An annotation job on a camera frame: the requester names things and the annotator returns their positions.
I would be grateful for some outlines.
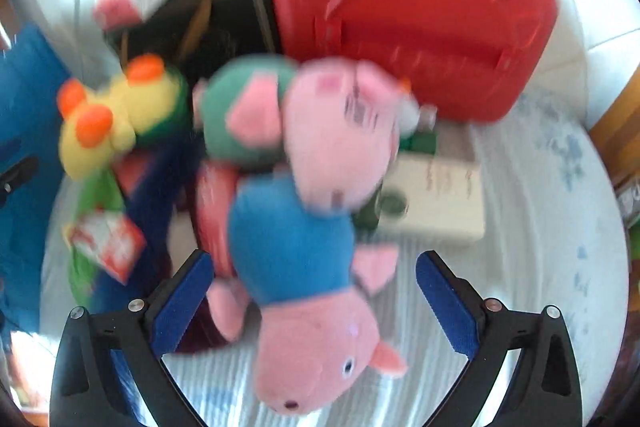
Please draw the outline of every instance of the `metal screw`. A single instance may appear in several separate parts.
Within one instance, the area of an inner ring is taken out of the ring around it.
[[[145,307],[145,301],[143,301],[142,299],[133,299],[129,303],[130,312],[139,312],[144,307]]]
[[[69,317],[72,319],[79,319],[84,315],[84,308],[82,306],[78,306],[77,308],[73,308],[71,313],[69,313]]]
[[[499,312],[502,309],[502,303],[498,299],[487,299],[484,305],[491,312]]]
[[[556,308],[555,306],[549,306],[546,309],[546,314],[549,315],[549,317],[551,317],[552,319],[559,319],[560,318],[560,310],[558,308]]]

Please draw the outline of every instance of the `green plush toy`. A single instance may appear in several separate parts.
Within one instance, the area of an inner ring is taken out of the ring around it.
[[[278,108],[297,68],[279,55],[249,55],[194,88],[194,119],[202,126],[210,158],[241,169],[284,160]],[[277,103],[265,103],[269,100]]]

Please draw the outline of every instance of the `red plastic case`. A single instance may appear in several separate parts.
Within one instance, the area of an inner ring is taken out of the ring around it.
[[[524,89],[555,0],[274,0],[284,52],[343,55],[409,78],[439,116],[494,121]]]

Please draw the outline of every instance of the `toy tag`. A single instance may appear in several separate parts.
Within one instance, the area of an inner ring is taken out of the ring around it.
[[[123,285],[146,245],[143,233],[127,216],[100,210],[78,219],[68,239],[80,253]]]

